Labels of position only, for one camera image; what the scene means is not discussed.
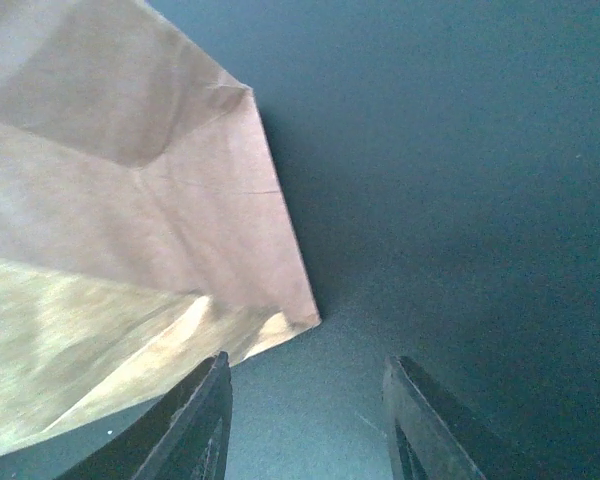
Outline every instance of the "dark background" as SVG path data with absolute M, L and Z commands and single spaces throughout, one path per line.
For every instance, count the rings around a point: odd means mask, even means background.
M 600 478 L 600 2 L 151 3 L 254 88 L 324 318 L 233 370 L 228 480 L 389 478 L 392 354 Z M 48 478 L 125 415 L 0 478 Z

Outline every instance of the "paper bag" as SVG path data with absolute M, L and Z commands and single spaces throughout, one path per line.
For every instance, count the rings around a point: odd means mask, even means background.
M 144 3 L 0 1 L 0 455 L 318 323 L 252 90 Z

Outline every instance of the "brown paper bag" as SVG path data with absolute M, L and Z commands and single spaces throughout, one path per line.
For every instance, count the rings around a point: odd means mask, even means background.
M 251 89 L 144 3 L 0 1 L 0 455 L 318 323 Z

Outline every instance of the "scratch on table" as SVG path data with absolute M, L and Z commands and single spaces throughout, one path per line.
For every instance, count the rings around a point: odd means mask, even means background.
M 355 414 L 356 417 L 358 417 L 360 420 L 362 420 L 364 423 L 366 423 L 367 425 L 369 425 L 371 428 L 373 428 L 376 432 L 378 432 L 380 435 L 382 435 L 384 438 L 387 438 L 387 434 L 385 432 L 383 432 L 382 430 L 380 430 L 378 427 L 376 427 L 370 420 L 367 420 L 366 418 L 364 418 L 362 415 L 360 415 L 358 412 L 354 411 L 353 412 Z

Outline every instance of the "brown paper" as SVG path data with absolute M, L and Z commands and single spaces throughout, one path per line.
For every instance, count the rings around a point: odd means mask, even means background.
M 143 3 L 0 2 L 0 455 L 318 323 L 252 90 Z

